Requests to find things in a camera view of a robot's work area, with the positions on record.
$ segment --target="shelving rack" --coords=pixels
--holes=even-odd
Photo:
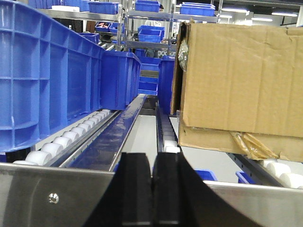
[[[176,50],[176,45],[171,43],[172,37],[172,26],[174,22],[179,22],[182,20],[194,20],[194,21],[205,21],[208,23],[217,23],[218,16],[221,14],[223,0],[219,1],[218,14],[216,17],[207,17],[207,16],[197,16],[197,15],[185,15],[176,13],[175,4],[170,1],[170,13],[162,13],[162,12],[147,12],[147,11],[137,11],[134,10],[134,4],[130,0],[126,0],[125,2],[125,37],[126,37],[126,50],[128,48],[141,48],[141,49],[154,49],[154,50],[167,50],[167,53],[174,52]],[[168,43],[149,43],[149,42],[138,42],[132,41],[133,32],[134,32],[134,24],[129,24],[130,19],[146,19],[146,20],[157,20],[157,21],[166,21],[169,22],[169,30],[168,30]]]

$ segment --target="blue bin on shelf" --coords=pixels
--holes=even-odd
[[[181,4],[180,14],[199,15],[199,16],[214,16],[214,5],[200,4]]]
[[[135,10],[159,12],[160,3],[158,1],[137,0],[135,2]]]
[[[107,27],[99,27],[98,25],[100,24],[101,22],[98,22],[95,26],[95,30],[97,32],[109,32],[109,27],[111,26],[111,23],[107,23]]]
[[[195,169],[196,173],[204,181],[218,181],[214,172],[208,169]]]
[[[65,0],[65,6],[75,6],[81,8],[81,0]]]
[[[99,43],[99,33],[79,33],[84,38],[92,41],[93,43]]]
[[[104,49],[20,2],[0,11],[0,152],[11,152],[100,108]]]
[[[101,108],[124,110],[138,94],[141,62],[134,53],[103,52]]]
[[[147,25],[141,25],[138,27],[138,33],[141,30],[159,30],[161,32],[161,40],[164,38],[164,33],[165,33],[165,27],[156,27],[156,26],[147,26]]]
[[[89,0],[80,0],[80,11],[89,12]]]
[[[170,114],[171,86],[174,77],[175,57],[163,56],[159,64],[159,106]]]
[[[142,65],[141,70],[159,71],[160,58],[139,57]]]
[[[139,41],[141,42],[151,42],[151,43],[160,43],[162,32],[160,30],[141,30],[138,34]]]
[[[158,93],[158,84],[139,82],[138,94],[156,96]]]
[[[139,82],[158,84],[159,78],[155,77],[139,77]]]
[[[109,27],[109,31],[111,33],[116,33],[118,32],[118,25],[119,23],[112,23]],[[124,24],[122,24],[122,27],[121,27],[121,32],[123,33],[124,32]]]
[[[144,49],[136,49],[134,51],[134,54],[137,56],[137,57],[145,57],[145,50]]]
[[[89,2],[89,11],[91,13],[117,14],[118,10],[119,10],[119,2],[100,2],[100,1]]]
[[[52,6],[60,6],[60,0],[29,0],[29,6],[36,9],[51,9]]]
[[[253,179],[251,179],[245,172],[237,171],[236,172],[238,179],[238,183],[245,183],[245,184],[256,184]]]

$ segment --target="cardboard box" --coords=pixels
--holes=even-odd
[[[179,144],[303,161],[303,29],[184,23],[179,34]]]

